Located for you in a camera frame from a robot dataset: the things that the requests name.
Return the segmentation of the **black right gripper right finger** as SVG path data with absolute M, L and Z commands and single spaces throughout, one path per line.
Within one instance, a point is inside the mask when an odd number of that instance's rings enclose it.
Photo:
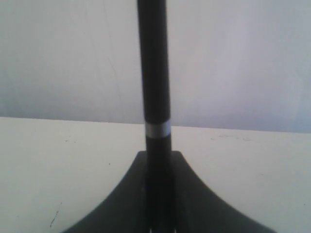
M 173 151 L 176 231 L 178 233 L 273 233 L 218 197 L 192 170 L 179 151 Z

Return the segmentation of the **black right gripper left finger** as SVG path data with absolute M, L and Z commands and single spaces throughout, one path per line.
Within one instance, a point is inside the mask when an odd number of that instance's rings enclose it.
M 115 189 L 66 233 L 148 233 L 146 152 L 140 151 Z

